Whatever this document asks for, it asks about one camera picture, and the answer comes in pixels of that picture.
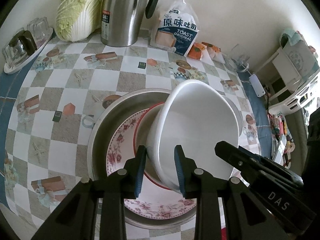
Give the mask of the strawberry pattern bowl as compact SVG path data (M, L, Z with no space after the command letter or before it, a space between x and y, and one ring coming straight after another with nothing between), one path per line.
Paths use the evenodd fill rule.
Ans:
M160 102L151 106L140 117L133 137L133 149L135 154L137 153L138 147L140 145L148 147L148 136L150 134L151 127L156 119L157 114L161 111L163 105L164 102ZM165 185L163 181L161 181L161 179L158 177L153 163L148 156L146 157L144 174L148 178L148 180L156 186L165 190L171 190L171 188L167 187L167 185Z

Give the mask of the floral rimmed round plate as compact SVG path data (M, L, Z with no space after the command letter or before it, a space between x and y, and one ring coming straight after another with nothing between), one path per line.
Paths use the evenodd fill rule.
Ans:
M131 115L115 131L107 149L107 174L123 168L126 161L135 156L134 133L139 119L146 111L144 109ZM181 194L163 189L144 176L139 197L126 199L124 204L139 216L164 220L186 214L196 206L196 200L184 199Z

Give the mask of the small white bowl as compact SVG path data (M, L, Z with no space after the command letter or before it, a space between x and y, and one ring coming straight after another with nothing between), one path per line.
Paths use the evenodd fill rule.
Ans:
M156 115L146 149L157 176L165 187L180 192L174 149L180 145L186 157L216 178L228 179L233 167L219 158L220 141L238 147L239 125L225 98L206 83L187 80L168 96Z

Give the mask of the stainless steel round pan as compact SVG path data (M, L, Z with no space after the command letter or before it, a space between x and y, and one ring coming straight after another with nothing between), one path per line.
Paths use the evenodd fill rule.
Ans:
M107 148L116 129L130 116L165 101L170 93L170 90L161 88L137 90L120 97L104 110L89 137L87 166L90 178L98 180L107 177ZM125 221L144 229L173 228L193 220L195 216L196 207L179 217L168 219L146 218L125 208Z

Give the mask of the large white blue bowl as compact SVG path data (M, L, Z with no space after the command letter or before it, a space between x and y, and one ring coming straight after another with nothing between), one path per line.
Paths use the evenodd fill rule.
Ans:
M235 103L231 99L229 99L228 97L226 97L224 95L222 97L228 102L228 104L231 106L233 112L235 113L235 116L236 116L236 119L237 119L237 122L238 122L239 137L240 137L240 135L242 134L242 129L243 129L242 114L238 110L237 106L235 105Z

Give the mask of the colourful toys pile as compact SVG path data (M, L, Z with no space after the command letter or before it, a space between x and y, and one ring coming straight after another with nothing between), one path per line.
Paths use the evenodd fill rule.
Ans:
M289 169L291 167L291 154L296 146L282 113L268 113L268 120L272 132L271 159Z

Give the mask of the clear glass mug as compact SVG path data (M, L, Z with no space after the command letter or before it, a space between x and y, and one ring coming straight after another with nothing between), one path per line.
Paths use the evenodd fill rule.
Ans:
M249 70L250 56L246 49L240 45L235 45L231 51L225 56L225 66L229 70L244 73Z

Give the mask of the orange snack packet left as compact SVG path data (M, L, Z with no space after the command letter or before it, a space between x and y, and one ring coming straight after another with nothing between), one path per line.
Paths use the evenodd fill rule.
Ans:
M191 49L189 50L188 57L191 59L201 61L203 58L204 51L207 50L207 46L205 44L194 42Z

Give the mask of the orange snack packet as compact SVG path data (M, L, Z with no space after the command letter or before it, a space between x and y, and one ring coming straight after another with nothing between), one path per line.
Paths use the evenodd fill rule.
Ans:
M191 49L189 50L188 57L191 59L201 61L203 58L204 51L207 50L207 46L205 44L194 42Z
M206 46L208 54L213 61L225 64L225 59L219 47L207 42L202 42L202 44Z

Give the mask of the checkered tablecloth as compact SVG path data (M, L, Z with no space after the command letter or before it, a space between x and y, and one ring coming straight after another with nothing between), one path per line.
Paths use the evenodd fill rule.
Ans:
M126 93L173 89L182 80L174 62L237 105L243 146L271 152L268 119L247 74L207 56L197 61L152 48L145 30L127 48L105 46L97 33L76 43L55 37L20 71L1 74L1 211L20 238L30 239L53 210L40 204L31 182L60 176L73 188L87 173L97 115Z

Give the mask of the orange snack packet right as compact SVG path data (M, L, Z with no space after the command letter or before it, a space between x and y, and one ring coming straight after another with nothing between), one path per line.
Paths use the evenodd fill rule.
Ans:
M206 46L208 54L213 61L225 64L225 59L219 47L207 42L202 42L202 44Z

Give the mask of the toast bread bag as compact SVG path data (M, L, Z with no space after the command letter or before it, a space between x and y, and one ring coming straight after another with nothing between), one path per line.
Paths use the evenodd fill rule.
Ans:
M168 7L159 9L150 45L186 56L199 31L199 19L192 6L185 0L173 0Z

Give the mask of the stainless steel thermos jug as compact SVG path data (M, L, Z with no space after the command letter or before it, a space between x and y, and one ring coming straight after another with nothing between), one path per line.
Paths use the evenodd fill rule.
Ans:
M101 42L110 47L128 47L137 42L143 17L153 16L158 0L103 0Z

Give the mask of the napa cabbage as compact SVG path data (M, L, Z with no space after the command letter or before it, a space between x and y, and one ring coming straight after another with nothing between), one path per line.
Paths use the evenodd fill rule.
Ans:
M66 42L86 39L100 27L102 0L60 0L57 9L55 32Z

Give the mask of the glass tray with cups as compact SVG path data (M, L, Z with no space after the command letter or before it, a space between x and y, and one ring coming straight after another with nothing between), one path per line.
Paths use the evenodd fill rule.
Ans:
M46 17L35 18L27 28L19 29L2 49L5 58L4 72L14 74L25 67L44 49L53 35Z

